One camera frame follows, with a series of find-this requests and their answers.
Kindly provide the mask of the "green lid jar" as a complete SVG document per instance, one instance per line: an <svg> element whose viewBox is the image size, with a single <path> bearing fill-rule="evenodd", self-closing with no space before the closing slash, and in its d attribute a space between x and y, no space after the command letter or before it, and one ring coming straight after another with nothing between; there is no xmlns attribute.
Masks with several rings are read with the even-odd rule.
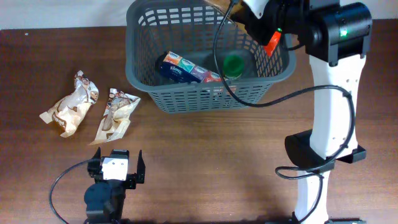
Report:
<svg viewBox="0 0 398 224"><path fill-rule="evenodd" d="M244 60L237 55L229 55L223 61L223 75L232 80L238 79L244 71Z"/></svg>

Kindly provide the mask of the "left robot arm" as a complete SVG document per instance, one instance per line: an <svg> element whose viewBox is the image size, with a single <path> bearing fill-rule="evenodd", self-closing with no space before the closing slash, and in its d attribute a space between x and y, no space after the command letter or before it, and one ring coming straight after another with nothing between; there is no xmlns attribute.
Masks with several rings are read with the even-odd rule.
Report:
<svg viewBox="0 0 398 224"><path fill-rule="evenodd" d="M145 182L146 165L142 152L138 154L136 172L130 174L129 151L114 149L106 157L98 148L88 163L87 171L95 183L84 194L87 223L131 223L123 218L127 190Z"/></svg>

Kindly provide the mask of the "tissue pocket pack bundle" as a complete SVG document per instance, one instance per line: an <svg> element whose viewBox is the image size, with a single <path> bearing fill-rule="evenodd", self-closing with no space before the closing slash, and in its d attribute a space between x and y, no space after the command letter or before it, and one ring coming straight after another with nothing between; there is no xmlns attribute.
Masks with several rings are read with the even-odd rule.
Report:
<svg viewBox="0 0 398 224"><path fill-rule="evenodd" d="M221 82L221 76L203 68L182 56L168 51L161 55L155 63L157 71L165 78L178 83L211 83ZM223 75L226 81L231 80Z"/></svg>

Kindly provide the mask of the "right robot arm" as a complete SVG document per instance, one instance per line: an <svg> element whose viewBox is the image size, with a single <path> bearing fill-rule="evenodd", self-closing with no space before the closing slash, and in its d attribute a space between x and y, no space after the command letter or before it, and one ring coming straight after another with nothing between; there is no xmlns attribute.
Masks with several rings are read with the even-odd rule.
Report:
<svg viewBox="0 0 398 224"><path fill-rule="evenodd" d="M244 1L231 18L268 52L275 48L273 35L295 34L309 56L313 128L285 139L298 182L292 223L328 223L328 178L335 162L354 163L366 156L356 140L355 113L371 42L371 12L361 2Z"/></svg>

